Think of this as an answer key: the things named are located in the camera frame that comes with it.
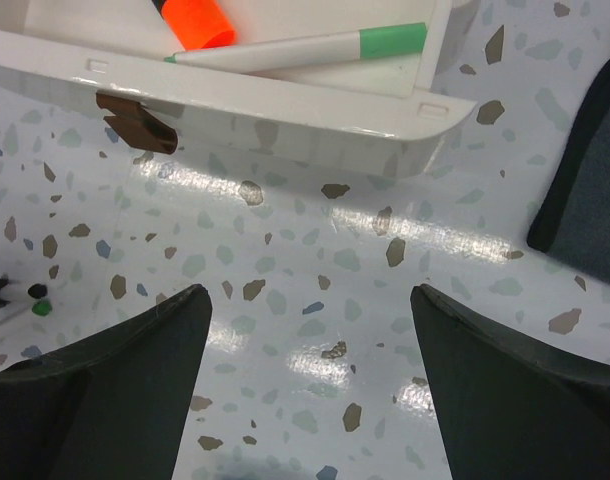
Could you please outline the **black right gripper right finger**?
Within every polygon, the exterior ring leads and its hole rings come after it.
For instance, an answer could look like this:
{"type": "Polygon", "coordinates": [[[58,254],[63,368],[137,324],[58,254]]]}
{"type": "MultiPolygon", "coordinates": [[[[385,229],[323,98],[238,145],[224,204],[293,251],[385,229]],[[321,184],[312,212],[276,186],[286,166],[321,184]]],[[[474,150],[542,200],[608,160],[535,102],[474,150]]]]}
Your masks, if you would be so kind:
{"type": "Polygon", "coordinates": [[[610,365],[422,284],[415,331],[455,479],[610,479],[610,365]]]}

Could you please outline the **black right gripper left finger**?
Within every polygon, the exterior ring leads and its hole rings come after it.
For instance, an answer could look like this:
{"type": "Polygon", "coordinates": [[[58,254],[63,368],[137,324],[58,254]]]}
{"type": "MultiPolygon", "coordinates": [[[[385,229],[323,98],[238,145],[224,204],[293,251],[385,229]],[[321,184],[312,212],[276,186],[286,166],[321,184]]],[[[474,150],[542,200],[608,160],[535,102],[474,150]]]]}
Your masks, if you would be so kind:
{"type": "Polygon", "coordinates": [[[212,303],[193,284],[0,371],[0,479],[169,479],[212,303]]]}

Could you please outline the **black cap white marker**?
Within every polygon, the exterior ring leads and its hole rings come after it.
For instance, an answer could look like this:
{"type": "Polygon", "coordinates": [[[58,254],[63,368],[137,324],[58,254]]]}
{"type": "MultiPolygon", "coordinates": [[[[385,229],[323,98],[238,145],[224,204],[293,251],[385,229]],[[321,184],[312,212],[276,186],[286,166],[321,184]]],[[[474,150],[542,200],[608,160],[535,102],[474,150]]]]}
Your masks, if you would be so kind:
{"type": "Polygon", "coordinates": [[[0,327],[48,296],[44,283],[23,283],[0,278],[0,327]]]}

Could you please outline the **dark green cap marker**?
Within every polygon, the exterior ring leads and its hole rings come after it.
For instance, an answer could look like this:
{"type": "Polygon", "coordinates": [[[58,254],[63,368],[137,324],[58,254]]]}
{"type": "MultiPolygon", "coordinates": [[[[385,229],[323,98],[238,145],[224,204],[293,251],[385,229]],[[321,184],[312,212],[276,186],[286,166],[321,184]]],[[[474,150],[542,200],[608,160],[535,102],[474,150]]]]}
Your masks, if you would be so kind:
{"type": "Polygon", "coordinates": [[[0,300],[0,342],[26,329],[39,316],[33,311],[38,305],[35,302],[0,300]]]}

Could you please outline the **cream drawer organizer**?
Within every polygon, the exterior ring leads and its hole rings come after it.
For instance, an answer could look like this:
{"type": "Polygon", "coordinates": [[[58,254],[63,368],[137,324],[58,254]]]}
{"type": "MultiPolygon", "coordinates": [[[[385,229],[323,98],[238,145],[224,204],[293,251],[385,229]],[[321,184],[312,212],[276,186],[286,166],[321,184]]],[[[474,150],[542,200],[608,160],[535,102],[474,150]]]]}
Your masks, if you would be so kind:
{"type": "Polygon", "coordinates": [[[180,43],[150,1],[0,1],[0,87],[93,118],[131,147],[193,144],[383,176],[427,171],[474,102],[437,94],[475,1],[224,1],[250,45],[244,71],[172,62],[180,43]],[[422,22],[418,54],[262,72],[260,45],[422,22]]]}

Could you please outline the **green cap white marker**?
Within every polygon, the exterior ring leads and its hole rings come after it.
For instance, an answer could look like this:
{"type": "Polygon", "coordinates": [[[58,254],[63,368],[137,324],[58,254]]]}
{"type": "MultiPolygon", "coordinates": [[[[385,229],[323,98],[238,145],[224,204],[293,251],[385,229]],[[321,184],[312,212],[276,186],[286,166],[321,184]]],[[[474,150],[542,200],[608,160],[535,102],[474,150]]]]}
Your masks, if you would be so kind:
{"type": "Polygon", "coordinates": [[[178,52],[165,61],[247,74],[420,54],[427,33],[428,28],[423,22],[400,24],[178,52]]]}

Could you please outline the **orange black highlighter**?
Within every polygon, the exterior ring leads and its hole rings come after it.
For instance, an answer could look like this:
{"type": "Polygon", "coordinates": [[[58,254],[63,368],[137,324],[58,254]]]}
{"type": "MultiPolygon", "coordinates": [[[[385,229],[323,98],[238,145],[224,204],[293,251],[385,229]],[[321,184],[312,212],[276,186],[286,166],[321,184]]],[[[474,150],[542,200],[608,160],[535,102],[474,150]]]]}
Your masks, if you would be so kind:
{"type": "Polygon", "coordinates": [[[216,0],[152,0],[185,50],[233,45],[236,30],[216,0]]]}

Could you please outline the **grey pencil pouch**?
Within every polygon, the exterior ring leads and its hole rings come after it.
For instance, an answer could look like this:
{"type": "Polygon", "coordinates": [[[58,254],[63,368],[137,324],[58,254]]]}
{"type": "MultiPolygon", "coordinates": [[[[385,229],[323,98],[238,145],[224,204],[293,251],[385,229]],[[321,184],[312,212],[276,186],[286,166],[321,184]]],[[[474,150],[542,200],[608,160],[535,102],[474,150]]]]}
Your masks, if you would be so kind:
{"type": "Polygon", "coordinates": [[[527,245],[610,285],[610,59],[577,111],[527,245]]]}

